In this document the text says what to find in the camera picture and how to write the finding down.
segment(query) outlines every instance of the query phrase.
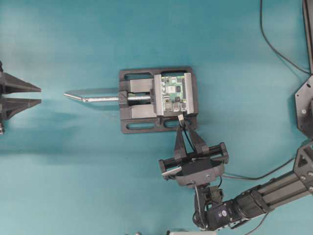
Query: screw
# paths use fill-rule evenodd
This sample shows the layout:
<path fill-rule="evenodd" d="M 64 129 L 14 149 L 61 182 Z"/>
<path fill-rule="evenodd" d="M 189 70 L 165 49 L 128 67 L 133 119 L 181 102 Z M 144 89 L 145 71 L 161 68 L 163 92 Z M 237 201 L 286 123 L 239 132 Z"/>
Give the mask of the screw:
<path fill-rule="evenodd" d="M 115 96 L 102 96 L 102 97 L 89 97 L 89 98 L 84 98 L 78 95 L 73 95 L 69 93 L 64 93 L 66 97 L 76 99 L 82 102 L 110 102 L 110 101 L 118 101 L 119 98 L 117 95 Z M 151 97 L 149 95 L 140 95 L 140 94 L 132 94 L 129 93 L 127 96 L 128 101 L 141 101 L 141 100 L 146 100 L 149 101 Z"/>

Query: teal background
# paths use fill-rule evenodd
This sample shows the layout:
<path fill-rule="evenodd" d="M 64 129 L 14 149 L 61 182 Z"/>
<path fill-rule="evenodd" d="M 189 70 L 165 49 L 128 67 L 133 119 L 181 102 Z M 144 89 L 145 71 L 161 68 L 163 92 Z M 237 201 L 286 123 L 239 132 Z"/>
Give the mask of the teal background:
<path fill-rule="evenodd" d="M 303 24 L 301 0 L 264 1 L 268 38 L 308 69 Z M 10 95 L 43 101 L 5 123 L 2 235 L 197 230 L 193 191 L 164 181 L 157 163 L 173 156 L 175 132 L 125 135 L 118 106 L 62 96 L 117 88 L 122 69 L 192 66 L 198 133 L 209 145 L 226 143 L 229 173 L 262 175 L 306 139 L 293 94 L 308 76 L 265 43 L 258 0 L 0 0 L 0 59 L 6 72 L 43 90 Z M 225 199 L 270 178 L 224 180 Z M 312 233 L 312 204 L 307 196 L 276 209 L 255 234 Z M 242 235 L 259 221 L 219 234 Z"/>

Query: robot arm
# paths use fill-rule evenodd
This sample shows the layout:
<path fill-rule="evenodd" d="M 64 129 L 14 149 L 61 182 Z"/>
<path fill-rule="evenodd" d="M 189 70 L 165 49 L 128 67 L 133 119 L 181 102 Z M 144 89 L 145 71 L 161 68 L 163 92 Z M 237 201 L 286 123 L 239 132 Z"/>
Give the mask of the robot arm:
<path fill-rule="evenodd" d="M 293 171 L 271 179 L 263 185 L 250 188 L 232 200 L 225 202 L 220 200 L 220 203 L 213 204 L 211 203 L 213 197 L 205 199 L 200 196 L 203 210 L 205 210 L 203 205 L 207 203 L 212 206 L 204 213 L 205 229 L 209 231 L 224 227 L 234 229 L 253 218 L 268 214 L 279 206 L 313 194 L 312 146 L 313 141 L 298 149 Z"/>
<path fill-rule="evenodd" d="M 183 141 L 185 128 L 194 150 L 191 153 L 186 152 Z M 195 189 L 192 218 L 202 230 L 235 229 L 279 206 L 313 194 L 313 141 L 298 149 L 292 171 L 223 202 L 223 190 L 210 183 L 223 175 L 226 163 L 225 144 L 208 147 L 188 122 L 177 130 L 174 158 L 159 161 L 165 180 L 176 180 L 180 186 Z"/>

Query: circuit board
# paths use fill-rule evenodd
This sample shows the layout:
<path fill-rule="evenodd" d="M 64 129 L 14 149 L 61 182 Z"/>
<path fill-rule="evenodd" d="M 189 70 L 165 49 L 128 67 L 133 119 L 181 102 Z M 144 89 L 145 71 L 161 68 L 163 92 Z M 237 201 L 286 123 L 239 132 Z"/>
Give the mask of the circuit board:
<path fill-rule="evenodd" d="M 164 112 L 184 112 L 187 110 L 184 79 L 184 76 L 166 76 L 161 78 Z"/>

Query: black cable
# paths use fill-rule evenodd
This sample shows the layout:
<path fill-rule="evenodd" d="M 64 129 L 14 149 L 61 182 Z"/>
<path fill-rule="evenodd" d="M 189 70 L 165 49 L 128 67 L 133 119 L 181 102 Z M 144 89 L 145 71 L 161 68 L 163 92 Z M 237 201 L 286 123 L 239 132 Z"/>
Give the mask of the black cable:
<path fill-rule="evenodd" d="M 197 221 L 196 219 L 195 219 L 195 216 L 196 216 L 196 213 L 197 213 L 198 211 L 195 211 L 194 212 L 194 214 L 192 215 L 192 221 L 194 222 L 194 224 L 197 226 L 197 227 L 201 227 L 201 222 L 199 222 L 199 221 Z"/>
<path fill-rule="evenodd" d="M 218 185 L 218 187 L 220 187 L 221 185 L 222 185 L 222 182 L 223 182 L 223 178 L 222 178 L 222 176 L 220 176 L 220 184 Z"/>
<path fill-rule="evenodd" d="M 280 56 L 281 58 L 283 58 L 285 61 L 287 61 L 288 63 L 290 63 L 291 65 L 293 65 L 296 69 L 300 70 L 301 72 L 304 72 L 306 74 L 312 75 L 309 71 L 306 71 L 302 68 L 300 68 L 298 65 L 296 65 L 294 62 L 292 62 L 290 59 L 288 59 L 286 56 L 284 56 L 282 53 L 280 53 L 278 50 L 276 50 L 274 48 L 274 46 L 269 42 L 268 38 L 265 35 L 265 32 L 263 30 L 263 20 L 262 20 L 262 12 L 263 12 L 263 0 L 260 0 L 260 28 L 261 28 L 261 33 L 266 41 L 266 43 L 268 44 L 268 46 L 275 52 L 275 54 L 277 54 L 278 56 Z"/>
<path fill-rule="evenodd" d="M 295 159 L 294 158 L 291 158 L 290 160 L 288 160 L 286 163 L 282 164 L 281 166 L 275 168 L 274 170 L 270 171 L 269 173 L 266 173 L 265 175 L 262 175 L 260 177 L 246 177 L 246 176 L 238 176 L 238 177 L 235 177 L 235 176 L 228 176 L 228 175 L 223 175 L 224 178 L 226 179 L 237 179 L 237 180 L 251 180 L 251 181 L 254 181 L 254 180 L 261 180 L 271 174 L 273 174 L 274 172 L 280 170 L 281 168 L 285 167 L 286 165 L 288 165 L 290 162 L 292 162 L 293 160 Z"/>
<path fill-rule="evenodd" d="M 246 233 L 245 235 L 250 235 L 251 233 L 253 233 L 253 232 L 255 232 L 256 230 L 258 230 L 258 229 L 261 227 L 261 225 L 263 224 L 263 222 L 264 222 L 264 220 L 266 219 L 266 217 L 268 216 L 268 214 L 269 214 L 269 212 L 267 212 L 267 213 L 264 215 L 263 219 L 261 220 L 261 222 L 259 223 L 259 225 L 258 225 L 255 229 L 251 230 L 249 233 Z"/>
<path fill-rule="evenodd" d="M 185 129 L 184 127 L 182 127 L 182 130 L 184 131 L 185 136 L 186 136 L 186 138 L 187 138 L 187 140 L 188 140 L 188 142 L 189 142 L 189 144 L 190 144 L 192 150 L 195 152 L 196 149 L 195 149 L 195 147 L 193 146 L 193 144 L 191 143 L 191 141 L 190 141 L 190 139 L 189 139 L 189 137 L 188 137 L 188 135 L 187 135 L 186 129 Z"/>
<path fill-rule="evenodd" d="M 203 218 L 202 218 L 202 214 L 201 214 L 201 207 L 200 207 L 200 201 L 199 201 L 198 188 L 197 188 L 196 185 L 195 185 L 195 191 L 196 191 L 197 202 L 198 202 L 199 217 L 200 217 L 200 220 L 201 220 L 201 224 L 203 225 L 203 228 L 205 229 L 205 225 L 204 225 Z"/>

